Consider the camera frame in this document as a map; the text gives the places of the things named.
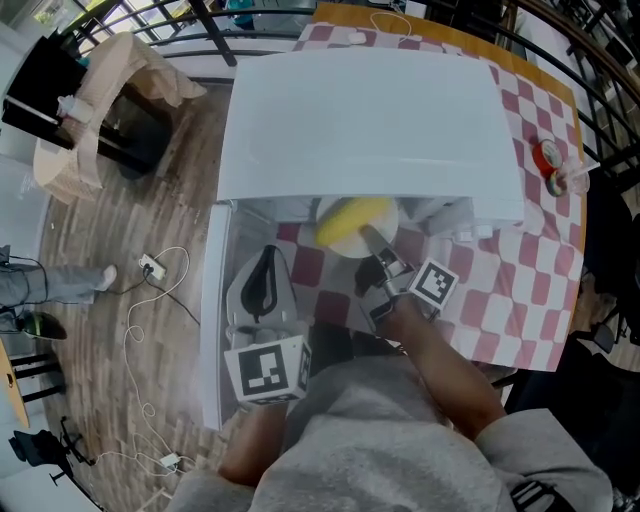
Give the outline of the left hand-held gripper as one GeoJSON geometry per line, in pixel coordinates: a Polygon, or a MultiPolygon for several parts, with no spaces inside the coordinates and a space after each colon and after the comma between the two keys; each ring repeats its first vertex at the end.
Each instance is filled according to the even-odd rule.
{"type": "Polygon", "coordinates": [[[297,318],[286,259],[266,245],[237,273],[226,296],[230,347],[223,352],[223,392],[238,403],[283,403],[308,391],[309,325],[257,327],[297,318]]]}

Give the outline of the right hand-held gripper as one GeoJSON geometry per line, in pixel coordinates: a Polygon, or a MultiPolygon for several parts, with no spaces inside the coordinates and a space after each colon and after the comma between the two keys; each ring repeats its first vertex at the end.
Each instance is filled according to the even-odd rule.
{"type": "Polygon", "coordinates": [[[367,293],[367,320],[376,329],[394,311],[403,296],[412,296],[423,315],[434,320],[444,309],[458,276],[439,262],[428,258],[419,270],[405,262],[393,246],[372,225],[359,229],[375,258],[363,259],[354,275],[355,295],[367,293]]]}

